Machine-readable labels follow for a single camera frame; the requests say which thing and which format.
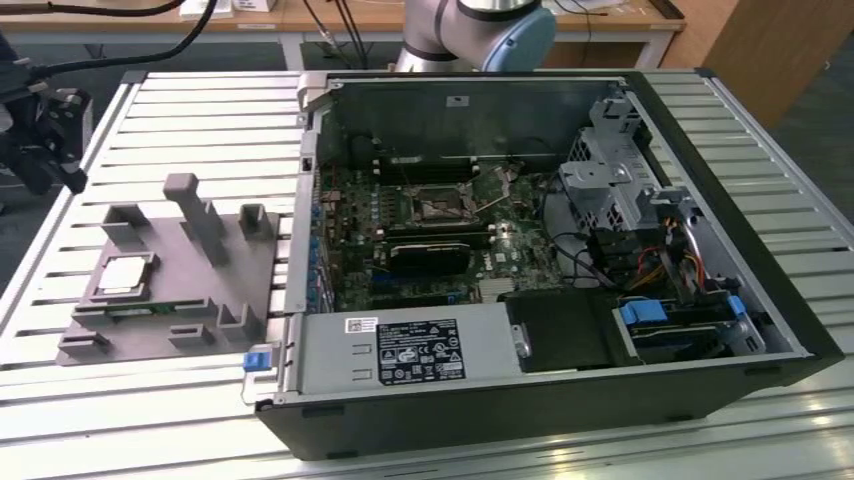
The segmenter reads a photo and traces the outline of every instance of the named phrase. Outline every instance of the warning label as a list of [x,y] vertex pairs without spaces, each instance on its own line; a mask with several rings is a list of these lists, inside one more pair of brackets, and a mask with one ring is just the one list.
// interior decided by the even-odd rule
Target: warning label
[[379,324],[376,345],[383,385],[465,378],[455,319]]

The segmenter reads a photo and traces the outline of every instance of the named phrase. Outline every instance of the white sticker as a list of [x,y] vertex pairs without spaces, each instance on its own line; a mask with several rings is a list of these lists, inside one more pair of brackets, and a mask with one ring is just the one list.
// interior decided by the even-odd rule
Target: white sticker
[[376,317],[347,318],[344,319],[345,333],[371,333],[376,332]]

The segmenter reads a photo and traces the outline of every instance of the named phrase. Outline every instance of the blue latch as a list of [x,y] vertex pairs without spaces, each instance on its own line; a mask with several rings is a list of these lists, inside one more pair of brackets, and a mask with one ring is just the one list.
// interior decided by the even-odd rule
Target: blue latch
[[623,323],[656,323],[667,321],[667,312],[658,300],[631,300],[619,308]]
[[732,313],[735,313],[736,317],[740,317],[747,313],[747,308],[744,308],[744,302],[742,302],[742,298],[738,295],[730,295],[726,299],[730,303],[730,308],[732,308]]
[[263,372],[269,370],[272,368],[271,356],[269,352],[247,352],[243,356],[243,371]]

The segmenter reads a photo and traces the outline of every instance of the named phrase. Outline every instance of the workbench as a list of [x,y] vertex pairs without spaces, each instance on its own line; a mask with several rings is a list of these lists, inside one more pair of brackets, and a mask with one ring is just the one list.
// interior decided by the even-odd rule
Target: workbench
[[[646,76],[842,350],[854,353],[851,225],[716,79],[691,71]],[[148,217],[176,216],[160,193],[169,173],[196,174],[199,195],[220,213],[259,202],[284,216],[268,333],[283,328],[297,78],[151,73],[119,87],[83,161],[89,186],[76,197],[63,190],[0,299],[4,479],[719,480],[854,467],[851,358],[702,420],[328,462],[295,459],[255,419],[241,402],[239,354],[57,366],[56,345],[107,238],[99,222],[108,204],[137,202]],[[675,167],[663,168],[678,185]]]
[[[337,41],[348,42],[344,25],[333,3],[309,0]],[[364,42],[403,41],[403,1],[349,0],[353,19]],[[143,8],[161,0],[120,2],[121,8]],[[80,0],[75,4],[105,6],[103,0]],[[648,0],[630,0],[623,7],[604,9],[607,16],[590,18],[594,43],[642,43],[638,68],[658,67],[675,32],[684,21],[667,19]],[[587,42],[583,15],[558,16],[558,42]],[[177,10],[145,18],[111,18],[87,15],[22,15],[0,17],[0,28],[13,45],[26,44],[148,44],[176,43],[192,22],[181,22]],[[272,12],[235,12],[233,18],[211,21],[197,42],[277,43],[289,70],[304,70],[301,45],[323,42],[317,27],[300,0],[279,0]]]

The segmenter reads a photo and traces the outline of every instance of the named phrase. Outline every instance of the slotted aluminum surface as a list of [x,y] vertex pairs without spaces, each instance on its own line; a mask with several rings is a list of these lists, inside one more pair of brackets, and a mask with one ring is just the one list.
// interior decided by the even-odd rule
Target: slotted aluminum surface
[[[848,224],[778,147],[748,126],[714,81],[687,72],[647,77],[850,354]],[[111,202],[137,201],[149,216],[177,215],[161,200],[159,182],[169,172],[192,171],[201,179],[200,195],[215,200],[220,212],[263,202],[272,211],[291,213],[299,153],[295,85],[292,73],[181,73],[151,74],[141,85],[120,88],[92,148],[87,192],[57,200],[0,302],[0,313],[8,313],[0,317],[8,321],[0,337],[1,478],[568,480],[852,474],[850,358],[700,421],[313,463],[288,454],[241,404],[240,355],[53,365],[60,332],[105,239],[97,223]],[[672,165],[664,161],[663,166],[678,183]],[[281,327],[289,231],[284,218],[283,263],[269,302],[273,329]]]

